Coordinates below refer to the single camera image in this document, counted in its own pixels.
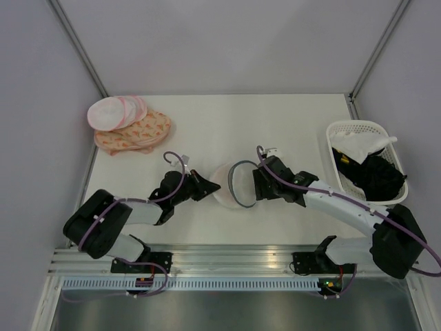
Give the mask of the white mesh laundry bag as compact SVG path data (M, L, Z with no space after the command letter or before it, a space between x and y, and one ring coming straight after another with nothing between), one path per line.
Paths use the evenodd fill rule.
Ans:
M215 169L209 180L220 186L213 195L223 207L229 209L250 209L257 202L253 171L257 164L242 160L236 163L224 163Z

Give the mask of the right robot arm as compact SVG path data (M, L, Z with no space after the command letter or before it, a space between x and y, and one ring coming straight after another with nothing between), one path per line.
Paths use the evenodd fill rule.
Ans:
M314 252L322 272L338 265L374 264L395 279L404 279L423 251L425 239L406 206L376 205L334 191L316 175L294 174L275 155L264 154L253 171L257 200L283 199L323 212L363 233L361 239L329 235Z

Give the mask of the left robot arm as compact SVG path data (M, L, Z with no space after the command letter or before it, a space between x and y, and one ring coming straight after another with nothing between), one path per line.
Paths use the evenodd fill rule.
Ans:
M174 216L175 207L189 199L200 201L221 186L197 171L166 172L147 200L116 199L104 189L97 190L65 223L63 234L93 259L105 255L126 260L136 273L150 266L148 247L133 235L124 235L126 225L160 226Z

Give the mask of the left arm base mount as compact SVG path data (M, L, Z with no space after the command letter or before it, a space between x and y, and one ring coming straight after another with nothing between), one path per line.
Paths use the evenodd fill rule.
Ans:
M110 268L112 274L165 274L172 267L171 252L148 252L142 254L136 262L124 262L114 259Z

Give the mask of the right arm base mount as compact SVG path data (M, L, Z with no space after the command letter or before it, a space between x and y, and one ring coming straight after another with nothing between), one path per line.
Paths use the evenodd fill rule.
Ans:
M324 274L327 271L320 257L314 252L293 252L291 267L294 273L300 276Z

